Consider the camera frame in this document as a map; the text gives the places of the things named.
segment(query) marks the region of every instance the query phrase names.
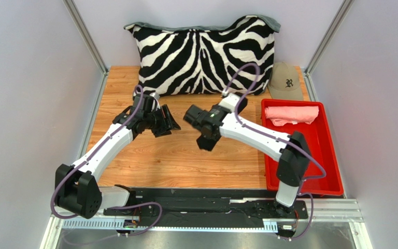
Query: pillow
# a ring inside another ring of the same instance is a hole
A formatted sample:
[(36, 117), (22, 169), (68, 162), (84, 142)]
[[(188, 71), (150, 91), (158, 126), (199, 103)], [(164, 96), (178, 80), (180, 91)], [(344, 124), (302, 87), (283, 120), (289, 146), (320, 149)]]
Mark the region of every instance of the pillow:
[[(280, 24), (265, 16), (244, 16), (229, 27), (171, 29), (135, 22), (124, 27), (133, 34), (140, 56), (139, 84), (146, 94), (220, 93), (234, 73), (254, 62), (261, 69), (250, 92), (265, 91), (274, 63), (274, 33)], [(245, 93), (255, 78), (247, 67), (230, 92)]]

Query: gray fabric edge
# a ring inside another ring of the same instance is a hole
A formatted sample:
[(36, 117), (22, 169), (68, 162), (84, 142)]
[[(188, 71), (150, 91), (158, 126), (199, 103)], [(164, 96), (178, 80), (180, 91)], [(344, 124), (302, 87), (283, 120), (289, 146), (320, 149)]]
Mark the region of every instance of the gray fabric edge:
[[(272, 30), (274, 30), (276, 33), (279, 33), (281, 25), (273, 18), (263, 16), (263, 15), (245, 15), (243, 17), (249, 17), (249, 16), (255, 16), (255, 17), (262, 19)], [(189, 29), (202, 30), (202, 31), (205, 31), (205, 30), (223, 31), (223, 30), (228, 29), (233, 24), (231, 24), (228, 27), (225, 27), (225, 26), (191, 26), (191, 27), (173, 28), (173, 27), (156, 26), (156, 25), (152, 25), (152, 24), (146, 23), (146, 22), (133, 22), (133, 23), (130, 23), (130, 24), (124, 26), (124, 29), (129, 30), (135, 25), (138, 25), (140, 27), (149, 27), (149, 28), (155, 29), (155, 30), (165, 30), (165, 31), (174, 32), (174, 31), (183, 31), (183, 30), (189, 30)]]

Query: wooden surface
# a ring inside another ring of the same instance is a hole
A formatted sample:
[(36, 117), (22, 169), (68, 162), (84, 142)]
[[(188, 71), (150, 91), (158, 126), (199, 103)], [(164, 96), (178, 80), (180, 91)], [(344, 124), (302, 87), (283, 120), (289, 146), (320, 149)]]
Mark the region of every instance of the wooden surface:
[[(309, 101), (301, 70), (296, 68), (304, 98)], [(113, 118), (132, 104), (138, 70), (137, 66), (111, 68), (89, 148), (105, 134)], [(268, 89), (258, 96), (249, 95), (241, 116), (261, 124), (261, 100), (267, 98), (271, 98)], [(182, 119), (192, 104), (209, 110), (220, 101), (220, 95), (164, 96), (159, 101), (168, 105), (182, 130), (158, 138), (150, 131), (139, 135), (107, 167), (100, 186), (266, 188), (263, 153), (224, 137), (212, 152), (200, 150), (196, 144), (200, 133)]]

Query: red plastic bin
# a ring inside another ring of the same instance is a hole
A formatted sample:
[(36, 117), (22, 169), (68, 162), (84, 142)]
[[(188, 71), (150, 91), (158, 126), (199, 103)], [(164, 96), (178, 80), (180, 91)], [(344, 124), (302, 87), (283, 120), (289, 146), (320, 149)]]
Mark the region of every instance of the red plastic bin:
[[(269, 106), (318, 106), (319, 116), (311, 124), (298, 123), (286, 124), (281, 127), (274, 126), (271, 120), (265, 117), (265, 108)], [(302, 192), (311, 192), (318, 195), (341, 196), (343, 194), (342, 179), (338, 170), (331, 133), (325, 109), (320, 102), (289, 101), (289, 100), (262, 100), (262, 125), (279, 132), (292, 134), (299, 131), (305, 135), (312, 157), (326, 170), (326, 177), (310, 179), (303, 184)], [(265, 155), (266, 188), (277, 191), (279, 179), (276, 177), (277, 162)], [(320, 175), (321, 172), (312, 162), (309, 164), (305, 176)]]

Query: cap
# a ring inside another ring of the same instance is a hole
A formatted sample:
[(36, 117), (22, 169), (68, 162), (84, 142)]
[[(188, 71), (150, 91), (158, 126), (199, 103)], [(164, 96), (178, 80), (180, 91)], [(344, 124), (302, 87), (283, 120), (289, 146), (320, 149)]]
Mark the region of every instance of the cap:
[(294, 66), (284, 62), (274, 64), (268, 90), (273, 99), (303, 100), (299, 73)]

